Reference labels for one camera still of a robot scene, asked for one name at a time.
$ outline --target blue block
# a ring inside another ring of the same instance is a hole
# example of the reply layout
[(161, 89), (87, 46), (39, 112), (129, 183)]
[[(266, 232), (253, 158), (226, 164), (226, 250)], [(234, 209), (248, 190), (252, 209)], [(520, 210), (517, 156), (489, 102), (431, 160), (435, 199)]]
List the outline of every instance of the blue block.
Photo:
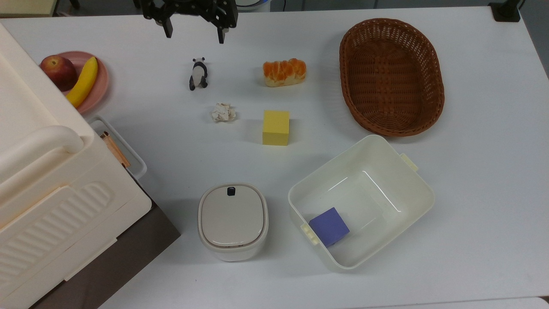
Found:
[(349, 233), (349, 228), (334, 207), (310, 220), (309, 226), (326, 247), (340, 241)]

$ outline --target wicker basket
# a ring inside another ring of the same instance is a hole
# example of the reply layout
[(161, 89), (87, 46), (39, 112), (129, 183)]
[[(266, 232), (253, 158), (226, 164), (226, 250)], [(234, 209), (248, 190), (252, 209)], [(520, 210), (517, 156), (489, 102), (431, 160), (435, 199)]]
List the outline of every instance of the wicker basket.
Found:
[(339, 48), (341, 88), (355, 120), (384, 136), (429, 129), (444, 106), (444, 87), (433, 45), (396, 19), (365, 20)]

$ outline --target yellow cube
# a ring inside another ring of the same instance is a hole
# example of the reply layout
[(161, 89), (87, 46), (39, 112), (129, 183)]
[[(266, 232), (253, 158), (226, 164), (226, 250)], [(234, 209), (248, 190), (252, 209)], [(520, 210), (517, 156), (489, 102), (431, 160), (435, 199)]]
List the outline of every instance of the yellow cube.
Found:
[(263, 145), (286, 146), (290, 134), (290, 112), (264, 111)]

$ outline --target apple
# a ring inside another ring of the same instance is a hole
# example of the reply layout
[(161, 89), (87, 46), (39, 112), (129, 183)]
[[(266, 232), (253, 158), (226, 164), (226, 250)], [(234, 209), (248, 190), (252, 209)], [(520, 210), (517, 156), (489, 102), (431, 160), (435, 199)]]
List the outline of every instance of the apple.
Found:
[(40, 68), (60, 91), (71, 90), (78, 81), (76, 68), (70, 60), (60, 55), (45, 57)]

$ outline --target bin handle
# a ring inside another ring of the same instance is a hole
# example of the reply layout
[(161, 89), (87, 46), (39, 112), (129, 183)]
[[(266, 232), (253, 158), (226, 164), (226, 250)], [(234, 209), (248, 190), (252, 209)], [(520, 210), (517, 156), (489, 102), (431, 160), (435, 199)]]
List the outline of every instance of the bin handle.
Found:
[(0, 153), (0, 184), (58, 147), (68, 153), (78, 153), (84, 142), (76, 132), (62, 125), (46, 126), (23, 137)]

